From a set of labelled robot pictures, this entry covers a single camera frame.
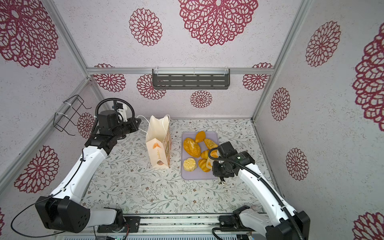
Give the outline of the pale round crumbly bread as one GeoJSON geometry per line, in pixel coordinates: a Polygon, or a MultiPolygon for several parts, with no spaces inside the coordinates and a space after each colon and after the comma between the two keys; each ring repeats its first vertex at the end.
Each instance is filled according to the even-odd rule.
{"type": "Polygon", "coordinates": [[[193,172],[197,168],[196,160],[188,158],[183,162],[183,169],[187,172],[193,172]]]}

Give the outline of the white paper bag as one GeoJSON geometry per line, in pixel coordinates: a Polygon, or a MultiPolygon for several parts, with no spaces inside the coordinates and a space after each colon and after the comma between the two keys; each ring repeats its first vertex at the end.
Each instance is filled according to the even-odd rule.
{"type": "Polygon", "coordinates": [[[148,150],[150,163],[154,169],[169,169],[171,167],[171,130],[170,130],[170,116],[165,115],[161,119],[157,119],[154,116],[150,117],[150,120],[142,115],[138,115],[147,121],[148,129],[146,133],[146,147],[148,150]]]}

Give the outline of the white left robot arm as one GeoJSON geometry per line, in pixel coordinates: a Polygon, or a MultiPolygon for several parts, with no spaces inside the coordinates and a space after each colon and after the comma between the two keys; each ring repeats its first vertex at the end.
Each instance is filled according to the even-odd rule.
{"type": "Polygon", "coordinates": [[[82,206],[81,202],[99,165],[109,156],[118,140],[139,130],[140,123],[141,119],[127,119],[113,110],[98,114],[96,127],[76,164],[48,197],[40,197],[35,204],[45,228],[79,233],[95,226],[106,226],[111,231],[124,227],[122,210],[92,210],[82,206]]]}

